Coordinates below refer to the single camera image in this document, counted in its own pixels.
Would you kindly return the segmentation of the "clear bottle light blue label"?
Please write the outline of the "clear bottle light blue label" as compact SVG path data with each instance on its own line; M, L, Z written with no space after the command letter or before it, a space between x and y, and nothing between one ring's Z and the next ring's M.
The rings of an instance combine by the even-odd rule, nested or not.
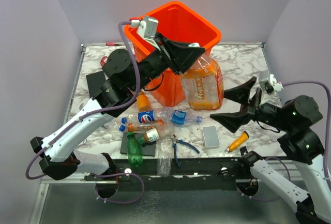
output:
M180 110L175 110L171 114L170 121L176 125L200 124L203 117Z

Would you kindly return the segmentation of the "small orange juice bottle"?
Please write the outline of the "small orange juice bottle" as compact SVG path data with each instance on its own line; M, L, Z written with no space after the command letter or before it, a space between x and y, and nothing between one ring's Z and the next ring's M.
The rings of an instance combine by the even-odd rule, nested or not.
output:
M139 112L151 110L149 99L142 91L140 91L137 96L137 108Z

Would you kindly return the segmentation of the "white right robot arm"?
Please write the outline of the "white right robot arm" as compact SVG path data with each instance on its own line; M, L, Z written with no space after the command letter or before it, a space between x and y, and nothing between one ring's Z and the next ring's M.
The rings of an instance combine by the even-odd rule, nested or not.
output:
M263 181L289 205L299 223L330 223L328 143L322 143L311 129L323 118L318 104L312 97L300 95L277 107L268 103L268 98L284 85L275 79L261 81L251 97L250 91L256 81L256 77L252 77L246 83L224 91L226 99L240 104L240 111L211 114L210 117L232 133L250 121L283 131L284 135L277 141L298 169L307 189L294 185L254 151L239 158L239 175Z

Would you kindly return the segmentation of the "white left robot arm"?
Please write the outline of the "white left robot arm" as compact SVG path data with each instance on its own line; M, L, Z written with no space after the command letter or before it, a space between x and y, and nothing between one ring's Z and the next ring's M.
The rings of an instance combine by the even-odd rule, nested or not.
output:
M171 41L161 33L154 41L156 49L140 62L130 46L111 52L102 68L108 78L82 110L53 134L31 140L36 156L41 158L43 176L62 180L75 172L87 172L108 180L114 175L116 166L109 154L79 152L78 145L133 105L138 92L151 80L167 69L175 74L188 71L205 52L197 43Z

